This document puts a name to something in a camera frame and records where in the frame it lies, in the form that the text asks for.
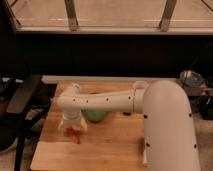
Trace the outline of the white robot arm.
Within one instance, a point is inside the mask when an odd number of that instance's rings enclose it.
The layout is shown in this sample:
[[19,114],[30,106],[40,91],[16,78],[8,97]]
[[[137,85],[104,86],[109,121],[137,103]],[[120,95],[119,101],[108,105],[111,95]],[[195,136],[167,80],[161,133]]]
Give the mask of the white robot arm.
[[181,86],[167,80],[143,88],[83,94],[67,87],[57,98],[64,124],[81,123],[84,110],[139,113],[144,118],[148,171],[201,171],[193,114]]

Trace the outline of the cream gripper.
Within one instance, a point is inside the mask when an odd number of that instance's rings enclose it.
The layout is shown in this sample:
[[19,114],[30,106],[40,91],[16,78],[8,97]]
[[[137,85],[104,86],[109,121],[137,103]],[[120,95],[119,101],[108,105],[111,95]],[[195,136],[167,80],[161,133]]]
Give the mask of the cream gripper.
[[74,117],[74,118],[68,118],[65,115],[62,116],[62,121],[60,121],[59,125],[58,125],[58,131],[63,131],[65,132],[66,128],[65,126],[74,126],[77,128],[81,128],[81,130],[83,132],[87,132],[88,131],[88,126],[86,121],[81,121],[80,117]]

